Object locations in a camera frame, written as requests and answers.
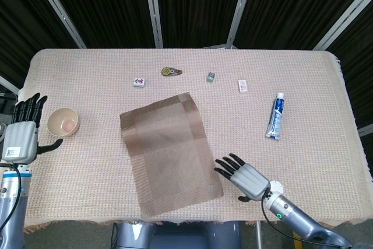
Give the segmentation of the brown woven placemat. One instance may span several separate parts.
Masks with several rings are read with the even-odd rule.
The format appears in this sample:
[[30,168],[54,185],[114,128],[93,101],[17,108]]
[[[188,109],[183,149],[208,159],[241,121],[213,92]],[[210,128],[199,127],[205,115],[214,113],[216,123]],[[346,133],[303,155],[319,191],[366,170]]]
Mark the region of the brown woven placemat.
[[182,93],[120,115],[141,215],[223,196],[200,112]]

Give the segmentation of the pink beige bowl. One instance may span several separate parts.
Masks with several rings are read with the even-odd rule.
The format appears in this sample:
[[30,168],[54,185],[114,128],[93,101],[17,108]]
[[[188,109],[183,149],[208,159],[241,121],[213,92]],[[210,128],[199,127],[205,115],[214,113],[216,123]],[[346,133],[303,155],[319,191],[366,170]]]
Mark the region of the pink beige bowl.
[[71,108],[59,108],[55,110],[47,121],[48,132],[57,137],[73,135],[80,126],[78,113]]

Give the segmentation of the aluminium screen post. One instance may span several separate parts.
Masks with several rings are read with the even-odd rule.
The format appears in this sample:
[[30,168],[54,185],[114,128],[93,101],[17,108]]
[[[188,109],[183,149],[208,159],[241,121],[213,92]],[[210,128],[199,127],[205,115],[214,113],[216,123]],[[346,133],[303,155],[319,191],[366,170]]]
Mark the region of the aluminium screen post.
[[363,137],[373,133],[373,123],[358,129],[359,137]]
[[233,47],[233,43],[238,31],[238,27],[240,25],[242,14],[244,13],[246,2],[247,0],[237,0],[234,16],[231,22],[230,31],[228,33],[227,42],[225,45],[226,49],[232,49]]
[[161,19],[158,0],[147,0],[152,24],[154,45],[156,48],[164,48],[161,30]]
[[4,86],[8,90],[10,90],[12,93],[18,95],[19,94],[19,88],[16,87],[14,84],[10,83],[8,80],[6,80],[4,77],[0,75],[0,85]]
[[372,1],[373,0],[354,0],[312,50],[327,50]]
[[60,0],[47,0],[51,5],[52,9],[56,13],[57,17],[65,27],[66,31],[71,36],[72,40],[75,42],[78,48],[84,49],[87,48],[85,42],[83,41],[82,37],[80,36],[76,26],[74,25],[73,21],[71,20],[68,12],[65,10],[63,4]]

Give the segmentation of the metal table leg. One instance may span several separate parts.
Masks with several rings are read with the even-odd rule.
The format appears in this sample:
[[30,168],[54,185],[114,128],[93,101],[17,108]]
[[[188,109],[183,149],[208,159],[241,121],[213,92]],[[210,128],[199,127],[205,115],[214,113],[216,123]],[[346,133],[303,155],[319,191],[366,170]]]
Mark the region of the metal table leg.
[[255,228],[256,228],[257,249],[262,249],[262,233],[261,233],[261,222],[260,221],[256,221]]

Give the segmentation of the blue-grey robot torso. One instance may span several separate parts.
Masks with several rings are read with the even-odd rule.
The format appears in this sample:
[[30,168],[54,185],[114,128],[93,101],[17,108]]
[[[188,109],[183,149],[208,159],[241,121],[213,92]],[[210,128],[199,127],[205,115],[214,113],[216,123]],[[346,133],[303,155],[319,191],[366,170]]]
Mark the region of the blue-grey robot torso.
[[110,249],[241,249],[240,222],[114,223]]

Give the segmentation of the blue white toothpaste tube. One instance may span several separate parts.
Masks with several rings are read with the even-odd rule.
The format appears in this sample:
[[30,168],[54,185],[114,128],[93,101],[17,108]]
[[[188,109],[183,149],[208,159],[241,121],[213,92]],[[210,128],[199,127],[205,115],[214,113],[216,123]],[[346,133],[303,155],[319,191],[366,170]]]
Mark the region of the blue white toothpaste tube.
[[274,102],[273,108],[266,131],[266,137],[274,140],[279,140],[281,136],[282,119],[284,109],[284,93],[278,93]]

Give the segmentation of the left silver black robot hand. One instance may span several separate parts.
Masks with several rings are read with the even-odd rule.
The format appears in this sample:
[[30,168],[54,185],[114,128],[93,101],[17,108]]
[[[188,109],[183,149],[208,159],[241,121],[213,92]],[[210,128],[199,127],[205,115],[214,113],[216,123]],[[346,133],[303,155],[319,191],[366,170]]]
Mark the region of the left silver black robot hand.
[[51,152],[60,147],[63,139],[57,139],[53,144],[40,146],[38,144],[38,129],[42,110],[48,97],[39,93],[15,105],[12,120],[5,131],[3,140],[2,160],[9,164],[30,164],[38,155]]

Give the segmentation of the beige waffle-weave tablecloth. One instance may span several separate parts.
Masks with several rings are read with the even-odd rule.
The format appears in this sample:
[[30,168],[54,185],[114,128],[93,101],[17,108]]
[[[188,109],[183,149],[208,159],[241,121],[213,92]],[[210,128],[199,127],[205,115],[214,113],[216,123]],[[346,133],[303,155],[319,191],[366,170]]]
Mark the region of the beige waffle-weave tablecloth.
[[[164,67],[182,70],[165,77]],[[209,72],[215,73],[212,83]],[[135,78],[146,86],[134,87]],[[238,80],[247,81],[240,93]],[[44,49],[30,61],[21,99],[48,97],[48,117],[78,112],[80,127],[31,165],[26,225],[57,220],[140,219],[119,116],[190,93],[214,159],[234,153],[315,220],[331,226],[373,219],[373,180],[337,58],[327,51],[211,49]],[[266,137],[284,93],[279,140]]]

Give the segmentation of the black pleated curtain panel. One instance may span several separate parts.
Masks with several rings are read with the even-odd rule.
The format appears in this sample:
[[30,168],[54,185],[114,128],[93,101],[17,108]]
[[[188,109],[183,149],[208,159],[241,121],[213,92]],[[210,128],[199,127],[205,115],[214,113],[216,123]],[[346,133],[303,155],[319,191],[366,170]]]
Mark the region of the black pleated curtain panel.
[[238,0],[158,0],[165,48],[226,43]]
[[47,0],[0,0],[0,76],[20,88],[46,48],[77,48]]
[[154,48],[147,0],[60,0],[87,48]]
[[373,123],[373,1],[328,47],[340,60],[358,128]]
[[311,50],[354,0],[247,0],[234,46]]

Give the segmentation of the olive correction tape dispenser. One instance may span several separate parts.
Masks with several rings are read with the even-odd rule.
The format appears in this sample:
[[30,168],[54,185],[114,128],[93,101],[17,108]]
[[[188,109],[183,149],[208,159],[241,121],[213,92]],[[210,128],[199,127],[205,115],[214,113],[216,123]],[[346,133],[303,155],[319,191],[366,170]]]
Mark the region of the olive correction tape dispenser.
[[165,77],[178,76],[182,74],[182,70],[175,69],[173,67],[164,67],[161,70],[161,74]]

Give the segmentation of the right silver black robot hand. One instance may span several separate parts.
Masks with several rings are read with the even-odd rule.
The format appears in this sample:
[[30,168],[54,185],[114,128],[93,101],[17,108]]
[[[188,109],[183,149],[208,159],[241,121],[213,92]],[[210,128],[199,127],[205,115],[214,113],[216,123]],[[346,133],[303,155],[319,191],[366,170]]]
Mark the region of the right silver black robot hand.
[[238,197],[240,202],[261,201],[266,191],[270,189],[270,181],[256,168],[243,161],[233,153],[229,157],[216,159],[219,167],[213,170],[218,172],[234,186],[236,186],[243,195]]

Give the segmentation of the white round lid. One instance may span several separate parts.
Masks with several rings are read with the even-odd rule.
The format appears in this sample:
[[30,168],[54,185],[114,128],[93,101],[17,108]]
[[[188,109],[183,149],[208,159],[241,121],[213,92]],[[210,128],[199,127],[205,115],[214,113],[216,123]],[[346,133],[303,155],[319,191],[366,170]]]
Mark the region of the white round lid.
[[280,194],[284,193],[284,187],[283,184],[277,180],[271,180],[270,181],[270,191],[271,193],[278,192]]

